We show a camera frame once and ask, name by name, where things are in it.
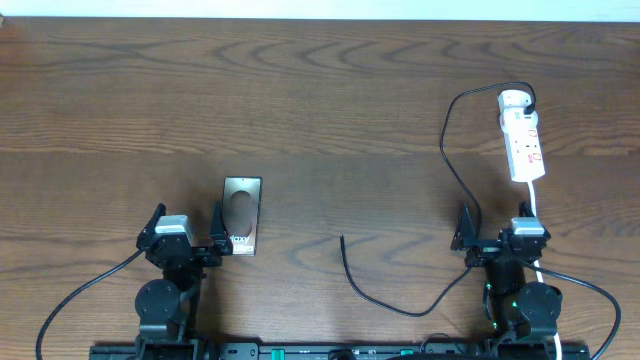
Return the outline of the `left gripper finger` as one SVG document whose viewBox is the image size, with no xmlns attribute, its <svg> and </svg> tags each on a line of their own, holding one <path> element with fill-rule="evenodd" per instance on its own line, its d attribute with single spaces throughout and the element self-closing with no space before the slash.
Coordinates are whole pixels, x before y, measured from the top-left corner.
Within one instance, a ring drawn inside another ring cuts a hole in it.
<svg viewBox="0 0 640 360">
<path fill-rule="evenodd" d="M 233 254 L 233 244 L 223 220 L 221 201 L 216 201 L 213 207 L 209 238 L 222 255 Z"/>
<path fill-rule="evenodd" d="M 155 227 L 160 218 L 166 215 L 166 206 L 163 203 L 159 203 L 154 210 L 153 215 L 147 224 L 143 227 L 139 235 L 137 236 L 138 248 L 150 248 L 154 243 L 156 237 Z"/>
</svg>

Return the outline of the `Galaxy S25 Ultra smartphone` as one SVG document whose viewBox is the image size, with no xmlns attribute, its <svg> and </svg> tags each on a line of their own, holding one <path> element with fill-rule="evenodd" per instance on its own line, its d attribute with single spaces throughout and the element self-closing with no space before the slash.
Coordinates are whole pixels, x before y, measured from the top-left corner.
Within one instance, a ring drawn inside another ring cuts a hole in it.
<svg viewBox="0 0 640 360">
<path fill-rule="evenodd" d="M 224 182 L 222 219 L 233 256 L 255 256 L 260 215 L 261 177 L 227 177 Z"/>
</svg>

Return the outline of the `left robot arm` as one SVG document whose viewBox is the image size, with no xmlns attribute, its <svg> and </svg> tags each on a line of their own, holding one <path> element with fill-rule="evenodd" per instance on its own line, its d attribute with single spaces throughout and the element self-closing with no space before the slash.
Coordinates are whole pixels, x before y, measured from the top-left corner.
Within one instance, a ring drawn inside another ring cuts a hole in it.
<svg viewBox="0 0 640 360">
<path fill-rule="evenodd" d="M 209 246 L 194 246 L 186 216 L 169 216 L 158 204 L 137 237 L 145 259 L 162 270 L 162 277 L 147 282 L 135 298 L 140 318 L 133 357 L 145 359 L 217 359 L 218 346 L 197 335 L 195 327 L 206 268 L 218 267 L 232 252 L 223 222 L 222 204 L 216 202 Z"/>
</svg>

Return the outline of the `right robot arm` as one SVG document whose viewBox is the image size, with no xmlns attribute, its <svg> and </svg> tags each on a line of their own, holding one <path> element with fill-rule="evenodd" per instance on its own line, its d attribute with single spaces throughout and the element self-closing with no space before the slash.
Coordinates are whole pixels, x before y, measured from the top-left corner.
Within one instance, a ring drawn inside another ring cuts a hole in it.
<svg viewBox="0 0 640 360">
<path fill-rule="evenodd" d="M 549 284 L 527 281 L 524 268 L 541 258 L 551 235 L 528 205 L 494 239 L 476 233 L 469 209 L 459 215 L 451 249 L 466 253 L 465 265 L 485 271 L 483 302 L 496 335 L 484 342 L 492 357 L 553 359 L 562 293 Z"/>
</svg>

